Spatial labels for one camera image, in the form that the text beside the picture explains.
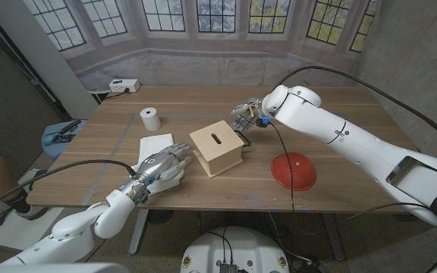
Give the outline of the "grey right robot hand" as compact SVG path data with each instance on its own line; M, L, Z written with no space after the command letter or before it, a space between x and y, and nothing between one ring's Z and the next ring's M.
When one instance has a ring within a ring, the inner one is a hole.
M233 126L241 133L247 132L253 125L268 127L269 117L262 110L262 99L248 98L244 104L237 105L230 113L234 116Z

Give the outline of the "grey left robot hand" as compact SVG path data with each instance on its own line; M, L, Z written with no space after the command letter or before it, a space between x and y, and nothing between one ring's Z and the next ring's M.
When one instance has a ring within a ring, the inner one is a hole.
M191 162L192 157L187 156L178 163L175 161L192 148L188 143L177 143L150 155L140 164L133 179L143 184L151 184L152 178L163 181L173 179Z

